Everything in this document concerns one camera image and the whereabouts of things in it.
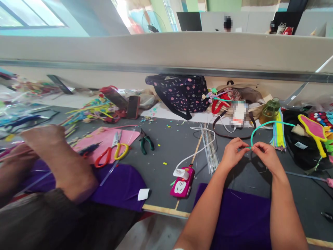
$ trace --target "red-handled scissors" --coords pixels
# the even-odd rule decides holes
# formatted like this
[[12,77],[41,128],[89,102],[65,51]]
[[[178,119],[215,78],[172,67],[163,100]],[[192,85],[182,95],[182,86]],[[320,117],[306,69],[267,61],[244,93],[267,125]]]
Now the red-handled scissors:
[[[129,146],[125,143],[119,143],[120,141],[120,138],[121,138],[121,132],[119,133],[118,135],[118,132],[116,132],[116,134],[114,135],[114,138],[113,138],[113,143],[112,143],[112,146],[111,147],[108,147],[95,161],[95,167],[96,168],[101,168],[101,167],[104,167],[106,164],[109,164],[110,163],[110,160],[111,160],[111,152],[112,152],[112,148],[114,147],[117,147],[116,149],[116,152],[114,154],[114,159],[115,160],[121,160],[122,158],[125,157],[125,155],[127,154],[128,150],[129,150]],[[121,146],[125,146],[125,151],[119,155],[119,151],[120,151],[120,148]],[[106,160],[105,162],[100,165],[100,161],[101,159],[106,155]]]

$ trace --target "metal rail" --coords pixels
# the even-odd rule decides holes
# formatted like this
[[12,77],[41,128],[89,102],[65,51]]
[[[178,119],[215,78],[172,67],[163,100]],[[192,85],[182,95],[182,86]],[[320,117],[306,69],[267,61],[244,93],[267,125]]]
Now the metal rail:
[[131,65],[131,64],[105,64],[93,62],[53,62],[31,60],[1,60],[0,66],[38,67],[38,68],[61,68],[82,70],[103,70],[118,72],[136,72],[150,74],[181,74],[203,75],[229,78],[250,78],[263,80],[297,81],[333,83],[333,74],[290,72],[277,70],[249,70],[249,69],[220,69],[220,68],[191,68],[191,67],[166,67],[154,65]]

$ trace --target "pink paddle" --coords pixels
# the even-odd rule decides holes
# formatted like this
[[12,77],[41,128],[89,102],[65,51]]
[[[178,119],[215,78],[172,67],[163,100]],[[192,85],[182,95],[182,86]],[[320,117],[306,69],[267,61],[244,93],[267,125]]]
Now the pink paddle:
[[299,121],[303,124],[305,131],[315,139],[320,156],[325,158],[327,155],[323,149],[322,142],[327,141],[325,130],[322,125],[307,118],[305,115],[298,116]]

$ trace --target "standing fan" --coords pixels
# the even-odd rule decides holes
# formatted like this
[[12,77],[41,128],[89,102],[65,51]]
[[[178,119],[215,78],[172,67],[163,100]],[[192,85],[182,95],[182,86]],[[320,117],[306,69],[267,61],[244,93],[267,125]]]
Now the standing fan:
[[162,18],[152,10],[145,11],[142,15],[142,29],[145,33],[166,32]]

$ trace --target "sleeve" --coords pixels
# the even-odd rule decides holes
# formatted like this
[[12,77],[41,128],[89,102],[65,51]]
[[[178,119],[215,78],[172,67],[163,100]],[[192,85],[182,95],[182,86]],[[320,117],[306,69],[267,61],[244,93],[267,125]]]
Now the sleeve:
[[0,210],[0,246],[56,249],[82,216],[61,189],[29,195]]

